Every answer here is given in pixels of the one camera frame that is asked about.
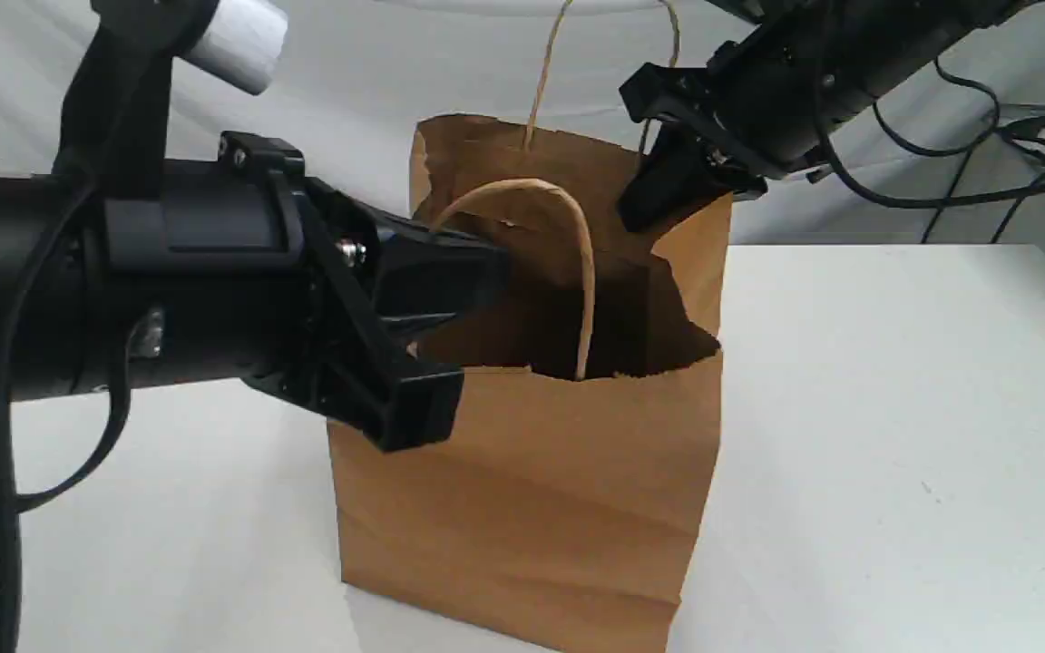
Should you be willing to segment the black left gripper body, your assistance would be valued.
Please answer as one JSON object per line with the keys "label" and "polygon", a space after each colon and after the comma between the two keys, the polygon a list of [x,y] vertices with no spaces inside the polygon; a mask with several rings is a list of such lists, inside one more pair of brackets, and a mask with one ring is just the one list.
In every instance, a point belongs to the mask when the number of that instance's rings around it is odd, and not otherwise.
{"label": "black left gripper body", "polygon": [[373,307],[373,255],[380,227],[423,227],[372,210],[306,174],[306,160],[278,138],[224,132],[220,166],[268,192],[304,244],[308,309],[298,351],[253,387],[353,427],[384,452],[451,437],[461,369],[423,360],[412,339],[391,335]]}

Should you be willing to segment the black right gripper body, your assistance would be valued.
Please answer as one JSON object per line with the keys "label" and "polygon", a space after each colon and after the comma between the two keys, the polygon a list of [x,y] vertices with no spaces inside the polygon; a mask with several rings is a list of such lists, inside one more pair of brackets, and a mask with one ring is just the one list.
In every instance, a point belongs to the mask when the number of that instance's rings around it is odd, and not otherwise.
{"label": "black right gripper body", "polygon": [[620,87],[635,122],[681,125],[715,160],[741,170],[741,190],[757,197],[767,179],[829,171],[814,125],[813,91],[833,86],[834,43],[807,40],[722,44],[702,67],[645,63]]}

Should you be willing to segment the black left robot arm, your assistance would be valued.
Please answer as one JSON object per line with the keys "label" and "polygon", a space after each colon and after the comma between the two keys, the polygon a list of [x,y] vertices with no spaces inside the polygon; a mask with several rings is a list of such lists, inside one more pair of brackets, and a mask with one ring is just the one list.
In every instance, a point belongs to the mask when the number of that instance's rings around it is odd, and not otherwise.
{"label": "black left robot arm", "polygon": [[40,174],[0,174],[0,324],[18,401],[237,377],[378,449],[448,438],[464,375],[412,340],[491,305],[500,247],[348,197],[282,138],[167,157],[171,74],[252,95],[289,33],[270,1],[93,1],[95,32]]}

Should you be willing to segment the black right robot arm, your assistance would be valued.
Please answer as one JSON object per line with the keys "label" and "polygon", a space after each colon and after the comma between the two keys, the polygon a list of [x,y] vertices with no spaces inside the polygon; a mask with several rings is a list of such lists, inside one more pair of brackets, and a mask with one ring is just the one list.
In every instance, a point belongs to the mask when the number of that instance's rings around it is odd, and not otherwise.
{"label": "black right robot arm", "polygon": [[620,87],[634,122],[661,124],[617,203],[623,227],[654,228],[716,199],[758,199],[767,180],[830,167],[889,210],[940,210],[1036,197],[1011,189],[895,199],[847,173],[830,136],[965,36],[1003,24],[1021,1],[795,1],[701,67],[645,63]]}

